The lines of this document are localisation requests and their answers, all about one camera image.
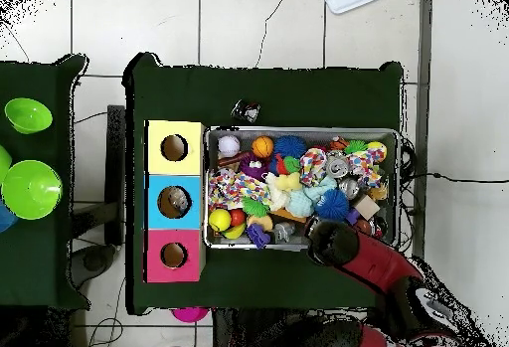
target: white ball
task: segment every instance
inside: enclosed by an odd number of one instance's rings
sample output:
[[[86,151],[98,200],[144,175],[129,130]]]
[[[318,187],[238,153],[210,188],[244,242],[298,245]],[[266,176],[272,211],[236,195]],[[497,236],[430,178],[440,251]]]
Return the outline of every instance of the white ball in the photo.
[[[233,157],[241,149],[241,143],[234,136],[227,135],[219,138],[219,150],[225,157]]]

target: gray metal tray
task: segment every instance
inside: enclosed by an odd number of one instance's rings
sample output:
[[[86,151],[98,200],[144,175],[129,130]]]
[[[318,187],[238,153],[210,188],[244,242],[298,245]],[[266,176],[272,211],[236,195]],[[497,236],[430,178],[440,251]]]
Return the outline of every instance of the gray metal tray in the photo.
[[[387,157],[380,164],[380,167],[386,172],[389,183],[389,197],[384,202],[379,202],[380,211],[377,215],[382,216],[387,224],[388,231],[383,237],[383,241],[395,245],[398,241],[399,215],[400,215],[400,135],[393,129],[381,128],[321,128],[321,127],[269,127],[269,126],[232,126],[224,128],[213,126],[207,129],[205,133],[205,142],[209,157],[209,170],[205,177],[205,200],[209,197],[209,172],[217,169],[218,162],[218,139],[224,135],[234,135],[241,142],[241,151],[251,150],[252,142],[255,138],[266,135],[272,139],[279,136],[294,134],[302,137],[306,145],[310,147],[319,142],[328,142],[334,136],[342,136],[346,139],[360,139],[363,141],[380,141],[387,146]],[[274,223],[284,221],[278,216],[271,216]],[[213,234],[208,225],[209,215],[208,207],[205,207],[204,234],[205,242],[211,248],[231,248],[231,249],[255,249],[246,234],[232,241],[229,239],[218,238]],[[267,245],[267,249],[300,251],[307,249],[309,243],[303,236],[303,229],[300,228],[290,237],[289,243],[278,245]]]

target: blue bowl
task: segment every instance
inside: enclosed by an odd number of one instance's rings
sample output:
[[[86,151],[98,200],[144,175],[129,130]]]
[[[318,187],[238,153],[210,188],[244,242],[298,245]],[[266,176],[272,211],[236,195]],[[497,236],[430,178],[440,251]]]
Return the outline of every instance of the blue bowl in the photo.
[[[9,209],[0,202],[0,233],[5,232],[19,219],[12,214]]]

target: circular hole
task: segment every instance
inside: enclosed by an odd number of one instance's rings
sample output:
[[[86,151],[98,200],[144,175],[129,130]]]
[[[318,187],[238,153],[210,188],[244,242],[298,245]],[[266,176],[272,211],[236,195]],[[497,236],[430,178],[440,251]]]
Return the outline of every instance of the circular hole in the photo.
[[[168,244],[161,249],[161,260],[170,268],[182,266],[186,259],[187,251],[181,244]]]
[[[181,161],[188,153],[187,141],[180,135],[169,135],[161,142],[161,154],[166,160]]]
[[[168,186],[159,194],[157,208],[168,219],[181,219],[191,208],[191,197],[181,186]]]

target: purple toy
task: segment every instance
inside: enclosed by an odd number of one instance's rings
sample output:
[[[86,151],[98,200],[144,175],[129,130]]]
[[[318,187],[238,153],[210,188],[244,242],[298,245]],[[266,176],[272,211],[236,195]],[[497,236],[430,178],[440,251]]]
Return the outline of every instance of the purple toy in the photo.
[[[258,223],[253,223],[248,227],[248,236],[258,250],[262,250],[270,242],[270,236],[263,232],[263,227]]]
[[[268,163],[253,153],[241,160],[239,164],[239,171],[251,176],[260,182],[265,181],[265,176],[268,173]]]
[[[361,217],[361,213],[359,213],[355,208],[352,208],[345,220],[353,226],[357,223],[359,217]]]

